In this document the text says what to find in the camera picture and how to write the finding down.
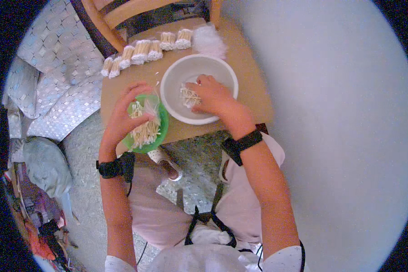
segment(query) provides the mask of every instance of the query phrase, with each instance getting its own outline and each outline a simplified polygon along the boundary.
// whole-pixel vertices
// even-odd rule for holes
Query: person's right arm
[[[255,130],[249,109],[235,101],[229,91],[212,76],[201,75],[197,84],[188,84],[201,97],[193,111],[220,117],[231,135],[238,140]],[[298,232],[290,202],[290,192],[271,151],[264,141],[241,152],[240,157],[261,206],[264,258],[280,249],[299,245]]]

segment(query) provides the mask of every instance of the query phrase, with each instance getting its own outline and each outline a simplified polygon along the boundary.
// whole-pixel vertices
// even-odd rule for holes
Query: wooden cotton swab stick
[[[151,41],[141,40],[137,41],[131,57],[132,64],[143,64],[148,61],[148,53],[150,51]]]
[[[112,69],[110,70],[109,78],[114,78],[120,75],[121,60],[122,60],[121,56],[116,57],[116,59],[114,60],[114,64],[112,65]]]
[[[127,67],[130,66],[131,64],[131,56],[133,55],[134,47],[131,45],[128,45],[124,47],[123,55],[122,55],[122,60],[120,62],[120,69],[123,70]]]
[[[175,47],[177,49],[187,49],[192,46],[191,39],[192,39],[192,30],[182,29],[177,34],[177,41],[175,42]]]
[[[165,51],[175,49],[175,34],[172,32],[162,32],[160,34],[160,48]]]
[[[160,41],[153,41],[150,46],[150,52],[148,53],[149,61],[157,61],[163,57],[162,49],[160,48]]]
[[[104,60],[103,68],[101,69],[101,75],[103,77],[107,77],[110,73],[110,69],[112,69],[112,65],[114,64],[114,59],[112,57],[108,57]]]

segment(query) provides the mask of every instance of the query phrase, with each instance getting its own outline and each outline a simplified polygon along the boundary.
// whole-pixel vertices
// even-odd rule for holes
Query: red cloth
[[[38,255],[47,260],[56,259],[54,253],[48,247],[47,241],[44,237],[38,236],[38,231],[36,229],[27,227],[27,232],[29,233],[30,248],[32,249],[33,254]]]

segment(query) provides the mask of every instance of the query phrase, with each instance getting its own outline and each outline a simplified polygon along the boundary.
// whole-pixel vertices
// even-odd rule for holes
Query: chair backrest
[[[178,0],[129,0],[126,3],[105,14],[103,8],[114,0],[82,0],[86,13],[91,18],[100,33],[115,47],[122,52],[125,41],[115,31],[115,27],[145,11],[166,6]],[[211,1],[210,21],[219,28],[222,0]]]

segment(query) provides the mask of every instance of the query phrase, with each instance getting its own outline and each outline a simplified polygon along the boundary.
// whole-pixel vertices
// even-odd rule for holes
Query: bundle of cotton swabs
[[[201,98],[190,88],[187,88],[185,84],[181,84],[180,97],[183,99],[183,105],[187,108],[201,103]]]
[[[131,118],[136,118],[144,114],[143,106],[136,101],[132,105]],[[133,129],[130,132],[131,137],[134,139],[134,144],[131,149],[142,148],[145,144],[152,144],[156,141],[157,135],[160,135],[160,118],[154,117],[151,121],[148,121],[139,127]]]

